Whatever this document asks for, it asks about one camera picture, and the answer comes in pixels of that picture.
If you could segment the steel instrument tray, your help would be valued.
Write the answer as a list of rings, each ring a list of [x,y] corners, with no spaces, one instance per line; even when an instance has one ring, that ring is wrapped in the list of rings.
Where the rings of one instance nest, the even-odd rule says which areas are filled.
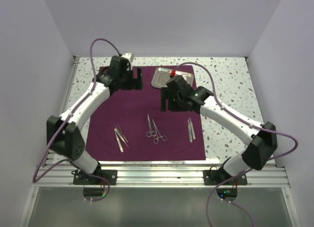
[[[155,88],[167,87],[172,70],[169,68],[157,67],[152,77],[151,85]],[[194,75],[192,73],[176,70],[175,75],[182,76],[188,84],[193,86]]]

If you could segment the purple cloth wrap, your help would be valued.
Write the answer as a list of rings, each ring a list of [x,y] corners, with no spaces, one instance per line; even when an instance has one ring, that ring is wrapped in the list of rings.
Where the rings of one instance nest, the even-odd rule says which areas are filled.
[[[119,90],[103,102],[92,114],[86,150],[98,161],[186,161],[205,160],[205,145],[201,117],[195,112],[161,112],[160,90],[151,85],[156,67],[143,67],[142,90]],[[167,141],[154,144],[148,138],[147,115],[152,130],[155,121]],[[119,125],[128,140],[120,139],[121,153],[114,129]]]

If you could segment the steel scissors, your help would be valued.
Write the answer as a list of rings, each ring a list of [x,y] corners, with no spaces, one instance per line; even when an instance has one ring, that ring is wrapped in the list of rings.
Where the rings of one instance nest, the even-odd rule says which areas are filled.
[[[150,137],[155,137],[157,135],[156,131],[153,131],[152,130],[152,125],[151,125],[151,120],[150,120],[150,117],[149,115],[147,115],[147,120],[148,120],[148,127],[149,127],[149,131],[146,133],[146,136],[148,138]]]

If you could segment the thin steel forceps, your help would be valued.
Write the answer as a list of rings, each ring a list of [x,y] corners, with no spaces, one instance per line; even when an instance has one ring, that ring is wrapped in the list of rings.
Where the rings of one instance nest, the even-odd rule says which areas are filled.
[[[122,130],[121,130],[121,128],[120,128],[120,126],[119,126],[118,124],[116,125],[116,129],[117,129],[118,132],[119,132],[120,139],[124,142],[124,144],[125,144],[127,147],[129,147],[129,146],[128,146],[128,140],[127,140],[126,137],[124,136],[124,134],[123,134],[123,132],[122,132]]]

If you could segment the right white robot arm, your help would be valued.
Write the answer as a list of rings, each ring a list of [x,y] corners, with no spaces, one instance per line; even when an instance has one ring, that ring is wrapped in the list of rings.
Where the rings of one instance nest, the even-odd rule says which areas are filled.
[[[162,112],[195,112],[219,123],[236,135],[246,148],[228,158],[217,170],[214,178],[230,184],[236,175],[247,170],[261,170],[277,149],[276,127],[267,122],[251,120],[220,102],[213,92],[199,86],[193,89],[182,76],[172,77],[161,89]]]

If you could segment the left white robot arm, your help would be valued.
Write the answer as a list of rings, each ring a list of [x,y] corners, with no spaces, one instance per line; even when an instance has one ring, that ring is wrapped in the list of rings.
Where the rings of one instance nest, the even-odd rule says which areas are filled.
[[[116,91],[143,88],[141,77],[133,76],[133,59],[131,53],[113,56],[107,71],[95,74],[85,93],[67,111],[47,120],[48,148],[84,171],[91,184],[100,182],[102,172],[98,161],[86,151],[81,131],[95,110]]]

